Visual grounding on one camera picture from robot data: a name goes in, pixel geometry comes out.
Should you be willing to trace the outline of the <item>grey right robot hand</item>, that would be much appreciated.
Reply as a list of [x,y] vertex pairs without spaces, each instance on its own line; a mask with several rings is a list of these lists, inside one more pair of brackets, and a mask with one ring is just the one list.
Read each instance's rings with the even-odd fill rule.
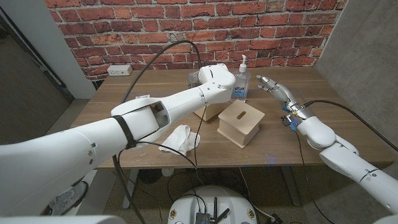
[[257,87],[269,92],[283,110],[290,113],[297,113],[302,109],[288,88],[265,76],[257,75],[256,78],[261,83]]

